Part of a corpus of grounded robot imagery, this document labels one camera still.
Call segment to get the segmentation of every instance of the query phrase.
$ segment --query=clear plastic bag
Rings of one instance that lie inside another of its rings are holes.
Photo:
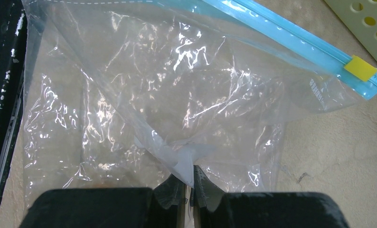
[[[284,122],[361,100],[202,1],[24,6],[27,207],[48,189],[154,188],[170,172],[190,185],[194,162],[226,191],[273,190]]]

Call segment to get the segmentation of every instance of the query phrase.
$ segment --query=plastic bag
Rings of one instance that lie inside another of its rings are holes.
[[[170,172],[192,186],[194,162],[226,191],[273,190],[283,123],[362,100],[203,1],[24,6],[27,207],[48,189],[154,188]]]

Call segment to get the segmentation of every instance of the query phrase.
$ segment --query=ziplock bag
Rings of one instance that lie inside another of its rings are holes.
[[[226,191],[273,190],[284,122],[377,93],[253,4],[24,1],[26,206],[170,172],[193,186],[193,163]]]

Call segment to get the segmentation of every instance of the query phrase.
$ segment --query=blue zipper seal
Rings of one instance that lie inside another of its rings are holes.
[[[336,75],[363,98],[377,94],[377,73],[363,82],[344,69],[352,60],[349,55],[264,6],[252,0],[203,1]]]

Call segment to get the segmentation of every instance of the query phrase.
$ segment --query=yellow perforated container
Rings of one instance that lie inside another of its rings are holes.
[[[325,0],[377,61],[377,0]]]

